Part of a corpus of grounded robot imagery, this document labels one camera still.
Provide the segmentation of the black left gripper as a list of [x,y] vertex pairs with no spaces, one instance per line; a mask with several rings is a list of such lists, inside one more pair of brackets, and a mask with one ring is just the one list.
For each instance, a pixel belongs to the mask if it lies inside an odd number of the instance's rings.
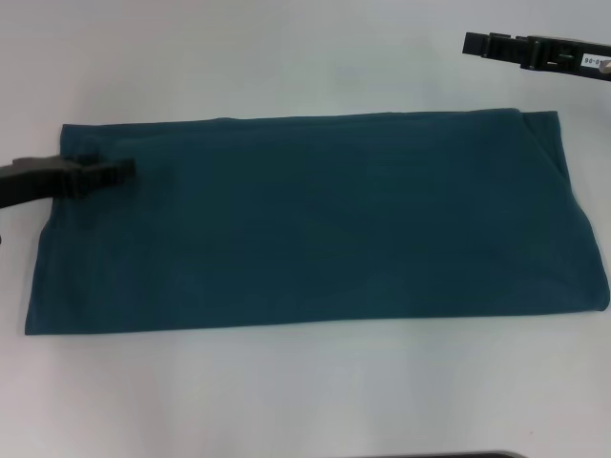
[[18,158],[1,167],[1,207],[45,198],[84,198],[135,175],[136,162],[131,158],[106,160],[97,154]]

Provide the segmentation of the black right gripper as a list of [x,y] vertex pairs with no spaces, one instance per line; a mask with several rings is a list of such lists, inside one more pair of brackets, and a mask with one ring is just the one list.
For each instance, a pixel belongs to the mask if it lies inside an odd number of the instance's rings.
[[609,45],[561,38],[467,32],[462,53],[518,64],[523,70],[610,80]]

